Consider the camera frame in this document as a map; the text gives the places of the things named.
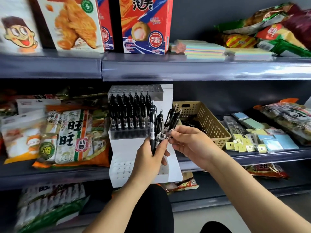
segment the forearm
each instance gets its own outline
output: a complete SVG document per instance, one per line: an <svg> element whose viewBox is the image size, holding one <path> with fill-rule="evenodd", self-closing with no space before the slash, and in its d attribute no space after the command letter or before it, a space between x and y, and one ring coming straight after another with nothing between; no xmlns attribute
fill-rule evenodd
<svg viewBox="0 0 311 233"><path fill-rule="evenodd" d="M144 186L129 179L84 233L123 233L135 205L145 190Z"/></svg>
<svg viewBox="0 0 311 233"><path fill-rule="evenodd" d="M252 232L309 232L311 224L259 184L221 151L209 172Z"/></svg>

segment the floor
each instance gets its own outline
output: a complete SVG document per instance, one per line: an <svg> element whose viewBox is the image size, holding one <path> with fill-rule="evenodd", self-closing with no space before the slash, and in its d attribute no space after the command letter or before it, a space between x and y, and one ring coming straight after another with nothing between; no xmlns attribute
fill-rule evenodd
<svg viewBox="0 0 311 233"><path fill-rule="evenodd" d="M294 211L311 222L311 195L301 194L280 197ZM218 221L226 225L233 233L250 233L246 224L232 205L203 208L174 213L175 232L200 232L208 221ZM58 231L59 233L81 233L85 227Z"/></svg>

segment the green round badge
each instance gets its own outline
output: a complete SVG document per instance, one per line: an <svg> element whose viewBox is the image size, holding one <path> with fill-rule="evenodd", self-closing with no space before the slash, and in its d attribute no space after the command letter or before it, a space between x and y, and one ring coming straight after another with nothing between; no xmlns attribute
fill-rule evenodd
<svg viewBox="0 0 311 233"><path fill-rule="evenodd" d="M94 10L93 4L89 0L82 0L81 7L86 13L92 13Z"/></svg>
<svg viewBox="0 0 311 233"><path fill-rule="evenodd" d="M44 159L49 159L55 153L55 146L51 142L43 142L40 145L39 154Z"/></svg>

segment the hand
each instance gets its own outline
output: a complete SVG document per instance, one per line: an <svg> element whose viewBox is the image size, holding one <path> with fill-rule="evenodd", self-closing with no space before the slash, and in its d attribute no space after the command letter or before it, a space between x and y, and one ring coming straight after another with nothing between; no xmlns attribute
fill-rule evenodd
<svg viewBox="0 0 311 233"><path fill-rule="evenodd" d="M202 131L189 126L176 126L169 141L200 168L209 170L213 157L222 150Z"/></svg>
<svg viewBox="0 0 311 233"><path fill-rule="evenodd" d="M165 156L170 156L166 150L168 140L162 141L154 156L152 156L150 138L147 137L141 147L137 150L134 168L129 180L133 180L138 184L147 188L159 173L161 163L167 165Z"/></svg>

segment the person's left hand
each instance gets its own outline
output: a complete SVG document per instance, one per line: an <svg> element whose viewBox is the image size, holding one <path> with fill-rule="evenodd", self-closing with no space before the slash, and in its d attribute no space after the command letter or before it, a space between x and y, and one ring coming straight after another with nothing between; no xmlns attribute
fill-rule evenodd
<svg viewBox="0 0 311 233"><path fill-rule="evenodd" d="M152 156L150 138L147 137L137 150L134 168L129 180L143 184L147 188L159 173L161 163L167 165L163 156L170 156L166 150L168 143L167 139L163 140Z"/></svg>

